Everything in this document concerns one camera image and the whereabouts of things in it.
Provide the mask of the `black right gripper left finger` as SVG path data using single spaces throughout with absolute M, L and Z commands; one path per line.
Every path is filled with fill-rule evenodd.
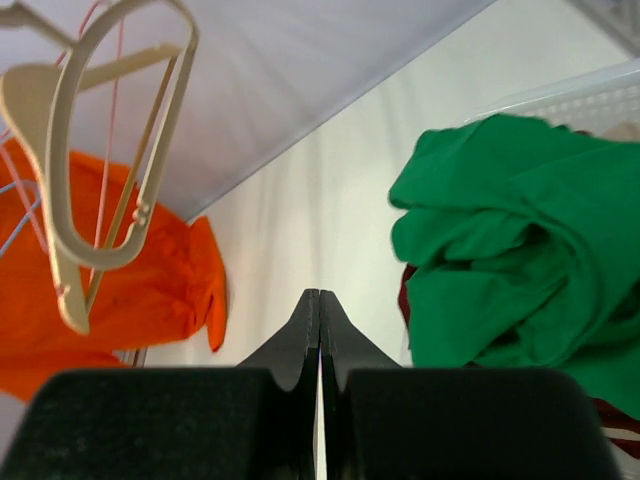
M 28 408 L 5 479 L 312 479 L 319 294 L 234 367 L 76 370 Z

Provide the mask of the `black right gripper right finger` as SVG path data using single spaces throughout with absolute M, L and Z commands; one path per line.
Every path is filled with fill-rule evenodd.
M 319 297 L 331 479 L 617 479 L 595 409 L 550 369 L 417 368 Z

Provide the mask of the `orange t shirt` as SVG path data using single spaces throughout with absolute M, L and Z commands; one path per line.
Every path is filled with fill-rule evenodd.
M 1 390 L 29 401 L 63 370 L 118 368 L 116 352 L 187 339 L 205 328 L 213 351 L 227 326 L 226 275 L 205 217 L 186 224 L 157 205 L 143 250 L 122 269 L 104 274 L 90 312 L 90 332 L 80 335 L 59 316 L 49 258 L 37 240 L 13 242 L 3 260 L 26 267 L 5 274 L 1 287 Z

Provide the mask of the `green t shirt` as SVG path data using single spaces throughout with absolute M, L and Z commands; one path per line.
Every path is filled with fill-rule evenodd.
M 496 114 L 428 130 L 389 192 L 418 367 L 547 367 L 639 414 L 639 146 Z

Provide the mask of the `dark maroon t shirt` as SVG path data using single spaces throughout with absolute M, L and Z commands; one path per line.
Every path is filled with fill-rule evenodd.
M 406 331 L 409 331 L 411 309 L 408 301 L 407 282 L 416 272 L 416 268 L 406 265 L 401 277 L 397 297 Z M 600 399 L 593 399 L 605 436 L 618 448 L 634 459 L 639 459 L 639 421 L 631 418 L 614 406 Z

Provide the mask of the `pink wire hanger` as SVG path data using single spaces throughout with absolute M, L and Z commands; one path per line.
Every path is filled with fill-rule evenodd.
M 78 37 L 81 37 L 83 35 L 85 29 L 89 25 L 92 19 L 92 16 L 96 12 L 96 10 L 101 5 L 104 6 L 104 8 L 106 9 L 108 6 L 111 6 L 112 3 L 113 3 L 112 1 L 94 1 L 93 4 L 89 7 L 89 10 L 85 15 L 84 20 L 80 24 Z M 116 48 L 115 58 L 119 59 L 122 56 L 122 47 L 123 47 L 123 38 L 124 38 L 124 20 L 120 21 L 117 32 L 118 32 L 118 37 L 117 37 L 118 39 L 117 39 L 117 48 Z M 102 238 L 104 237 L 103 233 L 106 235 L 106 230 L 105 230 L 106 227 L 104 227 L 104 209 L 105 209 L 106 192 L 107 192 L 108 167 L 111 162 L 111 154 L 113 150 L 113 136 L 114 136 L 114 130 L 115 130 L 118 88 L 119 88 L 119 80 L 115 80 L 114 86 L 112 88 L 112 94 L 111 94 L 109 128 L 108 128 L 108 135 L 106 140 L 105 157 L 103 159 L 103 172 L 102 172 L 102 180 L 101 180 L 102 183 L 101 183 L 101 190 L 100 190 L 100 205 L 98 208 L 98 214 L 97 214 L 98 216 L 96 220 L 94 247 L 104 246 L 99 242 L 104 240 L 104 238 Z M 11 135 L 13 134 L 10 133 L 9 128 L 5 128 L 4 130 L 1 131 L 1 188 L 11 182 L 17 182 L 18 180 L 21 180 L 21 179 L 35 181 L 31 177 L 29 177 L 29 175 L 31 174 L 27 175 L 24 172 L 21 174 L 20 169 L 16 167 L 14 160 L 16 160 L 17 157 L 12 156 L 11 148 L 13 147 L 18 148 L 17 147 L 18 144 L 16 143 L 16 141 L 14 141 L 15 139 Z M 8 192 L 8 195 L 9 197 L 7 198 L 9 198 L 9 200 L 14 201 L 14 203 L 15 201 L 18 201 L 18 203 L 21 203 L 21 205 L 16 204 L 18 205 L 16 206 L 16 209 L 17 209 L 16 212 L 18 213 L 14 215 L 15 212 L 10 213 L 9 207 L 5 205 L 6 202 L 2 203 L 4 200 L 6 200 L 6 198 L 4 200 L 1 198 L 1 246 L 5 242 L 5 240 L 7 239 L 8 235 L 11 233 L 13 228 L 16 226 L 17 222 L 20 220 L 22 215 L 25 213 L 25 207 L 27 206 L 26 191 L 22 187 L 20 187 L 18 190 L 12 190 L 11 192 Z M 39 222 L 39 225 L 44 235 L 44 240 L 46 242 L 41 219 L 38 215 L 39 214 L 37 213 L 37 210 L 36 210 L 35 217 Z M 27 224 L 28 223 L 31 224 L 31 231 L 29 235 L 33 236 L 34 239 L 37 240 L 36 234 L 34 233 L 34 230 L 32 227 L 32 223 L 27 222 Z M 22 235 L 22 237 L 20 235 L 21 233 L 17 236 L 18 239 L 25 237 L 26 234 Z M 44 252 L 42 254 L 37 254 L 36 257 L 38 255 L 42 256 L 45 254 L 48 254 L 48 250 L 47 252 Z M 1 287 L 9 287 L 9 285 L 12 284 L 13 282 L 13 280 L 11 280 L 11 278 L 13 277 L 9 275 L 9 277 L 7 277 L 9 278 L 9 280 L 7 280 L 4 278 L 6 277 L 5 274 L 9 274 L 9 273 L 13 274 L 15 273 L 13 270 L 16 270 L 18 274 L 17 278 L 18 280 L 20 280 L 22 278 L 21 277 L 22 274 L 26 275 L 25 273 L 26 267 L 24 267 L 24 265 L 23 266 L 18 265 L 20 263 L 18 260 L 20 259 L 13 261 L 13 263 L 9 262 L 11 263 L 11 265 L 9 265 L 7 264 L 6 261 L 3 260 L 4 256 L 1 256 Z

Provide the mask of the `blue wire hanger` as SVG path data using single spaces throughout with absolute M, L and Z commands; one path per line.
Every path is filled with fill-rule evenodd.
M 27 222 L 32 223 L 34 233 L 40 244 L 41 249 L 47 252 L 46 242 L 42 229 L 39 225 L 37 218 L 35 217 L 35 211 L 40 206 L 41 197 L 38 191 L 38 187 L 35 181 L 21 179 L 17 182 L 11 182 L 1 188 L 1 194 L 6 194 L 12 190 L 18 190 L 22 187 L 26 191 L 27 206 L 25 207 L 25 213 L 22 215 L 16 226 L 13 228 L 7 239 L 1 246 L 1 256 L 4 256 L 8 249 L 11 247 L 17 236 L 21 233 Z

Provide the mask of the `wooden hanger with metal hook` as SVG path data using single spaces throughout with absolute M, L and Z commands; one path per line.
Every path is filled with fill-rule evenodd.
M 161 44 L 90 67 L 91 53 L 73 50 L 65 66 L 23 64 L 1 77 L 1 113 L 26 153 L 40 193 L 57 308 L 73 331 L 90 331 L 89 315 L 97 287 L 85 287 L 84 267 L 105 271 L 130 264 L 142 251 L 154 213 L 167 152 L 189 81 L 194 52 Z M 162 61 L 179 69 L 172 90 L 161 86 L 149 116 L 143 143 L 151 143 L 134 210 L 119 246 L 95 247 L 79 234 L 72 216 L 69 126 L 78 93 Z

